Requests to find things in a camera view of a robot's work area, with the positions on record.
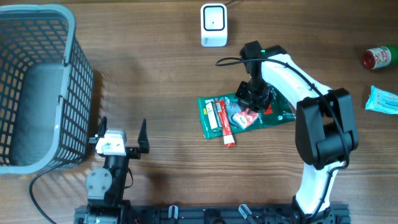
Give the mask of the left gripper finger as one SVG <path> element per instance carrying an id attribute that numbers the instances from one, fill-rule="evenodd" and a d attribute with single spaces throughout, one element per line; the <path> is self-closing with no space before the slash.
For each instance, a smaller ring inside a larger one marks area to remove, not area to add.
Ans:
<path id="1" fill-rule="evenodd" d="M 149 146 L 149 140 L 148 140 L 148 135 L 147 135 L 147 122 L 146 119 L 143 119 L 141 129 L 139 132 L 139 136 L 137 139 L 137 143 L 139 145 L 139 150 L 141 153 L 149 153 L 150 151 L 150 146 Z"/>
<path id="2" fill-rule="evenodd" d="M 97 127 L 95 138 L 97 139 L 102 138 L 105 135 L 106 130 L 107 130 L 107 118 L 103 116 Z"/>

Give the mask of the green 3M gloves package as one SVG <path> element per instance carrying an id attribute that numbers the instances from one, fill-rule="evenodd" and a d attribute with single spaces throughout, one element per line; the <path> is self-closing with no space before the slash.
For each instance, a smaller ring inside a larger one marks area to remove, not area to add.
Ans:
<path id="1" fill-rule="evenodd" d="M 203 135 L 205 139 L 212 139 L 222 137 L 222 127 L 218 129 L 211 129 L 211 124 L 208 119 L 208 113 L 206 110 L 206 104 L 209 102 L 214 103 L 216 100 L 224 100 L 226 104 L 226 110 L 229 116 L 229 123 L 233 134 L 243 133 L 245 131 L 251 131 L 254 129 L 268 128 L 277 126 L 280 124 L 295 121 L 295 114 L 290 109 L 289 102 L 287 99 L 273 86 L 271 87 L 272 100 L 267 110 L 260 110 L 259 117 L 253 124 L 243 129 L 233 119 L 232 116 L 242 110 L 241 106 L 238 105 L 238 99 L 235 98 L 234 93 L 210 96 L 206 98 L 199 98 L 197 105 L 199 109 L 200 122 L 203 129 Z"/>

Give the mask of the red white small packet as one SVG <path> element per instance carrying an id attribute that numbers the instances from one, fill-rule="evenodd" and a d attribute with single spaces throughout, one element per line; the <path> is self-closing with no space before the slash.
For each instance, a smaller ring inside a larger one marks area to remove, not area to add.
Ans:
<path id="1" fill-rule="evenodd" d="M 247 129 L 258 119 L 259 113 L 246 108 L 232 116 L 233 121 L 241 128 Z"/>

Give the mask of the red toothpaste tube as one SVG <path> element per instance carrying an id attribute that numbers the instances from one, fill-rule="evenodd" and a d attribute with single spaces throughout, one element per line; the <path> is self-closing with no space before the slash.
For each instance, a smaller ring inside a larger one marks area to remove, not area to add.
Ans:
<path id="1" fill-rule="evenodd" d="M 234 137 L 232 134 L 231 127 L 229 125 L 228 114 L 226 112 L 226 106 L 224 101 L 216 101 L 215 103 L 218 115 L 220 117 L 221 125 L 223 127 L 223 141 L 225 147 L 235 146 Z"/>

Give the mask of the light green wipes packet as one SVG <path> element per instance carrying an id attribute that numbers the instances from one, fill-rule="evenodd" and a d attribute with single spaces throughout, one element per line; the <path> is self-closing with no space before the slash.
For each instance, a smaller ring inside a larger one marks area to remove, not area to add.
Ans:
<path id="1" fill-rule="evenodd" d="M 365 104 L 365 109 L 385 114 L 397 114 L 397 104 L 397 95 L 378 89 L 372 85 L 369 99 Z"/>

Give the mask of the green lid plastic jar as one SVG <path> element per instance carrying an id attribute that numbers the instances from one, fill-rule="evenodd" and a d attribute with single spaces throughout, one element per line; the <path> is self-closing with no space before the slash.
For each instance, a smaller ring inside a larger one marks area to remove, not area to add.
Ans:
<path id="1" fill-rule="evenodd" d="M 363 64 L 368 70 L 375 70 L 397 63 L 397 47 L 394 45 L 368 49 L 363 54 Z"/>

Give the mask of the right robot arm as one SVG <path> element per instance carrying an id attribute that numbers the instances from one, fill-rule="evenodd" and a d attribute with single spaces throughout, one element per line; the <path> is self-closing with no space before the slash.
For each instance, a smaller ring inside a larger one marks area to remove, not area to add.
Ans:
<path id="1" fill-rule="evenodd" d="M 273 86 L 295 110 L 295 145 L 304 168 L 289 221 L 325 221 L 333 215 L 329 198 L 335 177 L 349 166 L 349 155 L 358 147 L 351 95 L 313 79 L 279 45 L 264 49 L 258 41 L 246 43 L 238 61 L 251 76 L 235 95 L 243 106 L 268 109 Z"/>

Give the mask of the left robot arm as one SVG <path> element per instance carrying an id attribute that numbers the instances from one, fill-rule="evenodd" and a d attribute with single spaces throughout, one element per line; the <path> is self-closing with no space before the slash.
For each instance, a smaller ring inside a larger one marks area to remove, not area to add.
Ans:
<path id="1" fill-rule="evenodd" d="M 95 147 L 95 153 L 104 157 L 102 168 L 92 170 L 86 180 L 88 205 L 75 210 L 75 223 L 140 223 L 141 219 L 129 200 L 123 199 L 131 159 L 140 159 L 149 153 L 147 123 L 144 119 L 137 139 L 137 147 L 126 146 L 126 132 L 107 128 L 107 119 L 101 119 L 96 134 L 88 143 Z"/>

